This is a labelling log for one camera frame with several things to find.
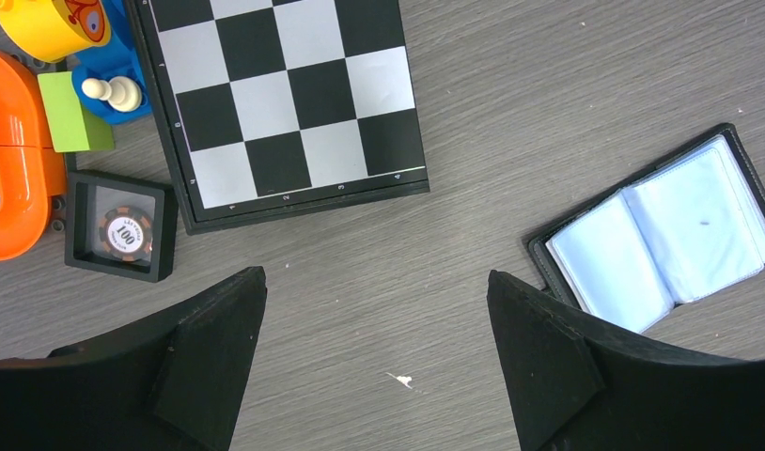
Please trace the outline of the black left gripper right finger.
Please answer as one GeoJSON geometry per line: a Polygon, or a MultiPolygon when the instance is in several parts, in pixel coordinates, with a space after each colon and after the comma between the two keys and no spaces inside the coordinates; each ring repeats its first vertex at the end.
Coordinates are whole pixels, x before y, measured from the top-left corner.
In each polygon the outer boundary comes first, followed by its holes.
{"type": "Polygon", "coordinates": [[[633,333],[493,271],[487,302],[524,450],[765,450],[765,360],[633,333]]]}

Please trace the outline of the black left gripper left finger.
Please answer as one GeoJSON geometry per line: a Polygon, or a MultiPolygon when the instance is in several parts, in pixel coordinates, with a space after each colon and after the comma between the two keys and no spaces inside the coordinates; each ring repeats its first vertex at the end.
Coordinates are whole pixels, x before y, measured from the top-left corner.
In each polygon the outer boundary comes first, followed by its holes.
{"type": "Polygon", "coordinates": [[[266,301],[249,267],[44,358],[0,360],[0,450],[227,450],[266,301]]]}

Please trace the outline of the black leather card holder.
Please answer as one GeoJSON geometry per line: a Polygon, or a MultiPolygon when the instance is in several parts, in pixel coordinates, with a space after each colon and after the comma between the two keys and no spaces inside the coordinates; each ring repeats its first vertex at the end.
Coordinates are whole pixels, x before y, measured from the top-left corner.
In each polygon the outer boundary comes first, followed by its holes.
{"type": "Polygon", "coordinates": [[[765,188],[736,127],[719,124],[527,244],[560,302],[643,333],[765,268],[765,188]]]}

